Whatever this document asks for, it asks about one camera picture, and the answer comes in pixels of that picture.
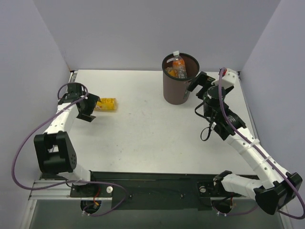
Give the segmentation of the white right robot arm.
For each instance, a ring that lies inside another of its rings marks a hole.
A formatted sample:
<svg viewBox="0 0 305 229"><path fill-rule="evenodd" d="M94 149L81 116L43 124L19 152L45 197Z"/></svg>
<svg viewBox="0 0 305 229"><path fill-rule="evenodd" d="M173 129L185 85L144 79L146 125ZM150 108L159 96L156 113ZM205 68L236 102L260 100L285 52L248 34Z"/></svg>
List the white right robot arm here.
<svg viewBox="0 0 305 229"><path fill-rule="evenodd" d="M269 215L280 212L294 198L300 198L299 188L302 177L279 165L252 136L245 122L224 102L238 78L238 73L225 68L218 80L199 73L188 86L192 92L197 86L201 90L196 96L202 100L197 109L202 108L199 117L208 123L208 132L216 132L220 138L233 147L257 175L250 179L224 171L213 179L213 190L218 195L226 192L242 195L256 201L260 209Z"/></svg>

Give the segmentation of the yellow label bottle blue cap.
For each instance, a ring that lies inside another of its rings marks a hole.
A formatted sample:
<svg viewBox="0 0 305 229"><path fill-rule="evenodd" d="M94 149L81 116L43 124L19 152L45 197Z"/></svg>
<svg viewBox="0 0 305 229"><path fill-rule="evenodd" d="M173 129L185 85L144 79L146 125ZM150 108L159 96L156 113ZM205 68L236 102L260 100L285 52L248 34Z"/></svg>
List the yellow label bottle blue cap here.
<svg viewBox="0 0 305 229"><path fill-rule="evenodd" d="M95 111L112 112L117 110L116 98L101 98L97 101L94 108Z"/></svg>

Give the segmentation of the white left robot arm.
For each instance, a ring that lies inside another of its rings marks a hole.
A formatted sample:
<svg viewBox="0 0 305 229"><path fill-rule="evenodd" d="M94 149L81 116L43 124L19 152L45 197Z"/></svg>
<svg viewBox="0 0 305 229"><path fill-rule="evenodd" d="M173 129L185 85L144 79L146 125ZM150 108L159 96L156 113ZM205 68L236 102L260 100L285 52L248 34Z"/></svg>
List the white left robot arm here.
<svg viewBox="0 0 305 229"><path fill-rule="evenodd" d="M76 151L69 137L75 119L92 122L93 110L100 100L81 83L67 83L67 92L58 100L57 111L50 125L34 137L34 146L42 173L59 175L81 186L81 191L91 197L98 184L91 180L91 171L77 161Z"/></svg>

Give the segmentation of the orange tea bottle white cap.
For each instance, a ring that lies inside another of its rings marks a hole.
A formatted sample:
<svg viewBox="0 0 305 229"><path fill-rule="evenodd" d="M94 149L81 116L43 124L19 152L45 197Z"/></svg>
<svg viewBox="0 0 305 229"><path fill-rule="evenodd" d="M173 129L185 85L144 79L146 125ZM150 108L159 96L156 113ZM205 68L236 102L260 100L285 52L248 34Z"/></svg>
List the orange tea bottle white cap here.
<svg viewBox="0 0 305 229"><path fill-rule="evenodd" d="M173 70L175 71L175 75L179 79L186 79L187 72L184 59L180 56L179 51L173 52Z"/></svg>

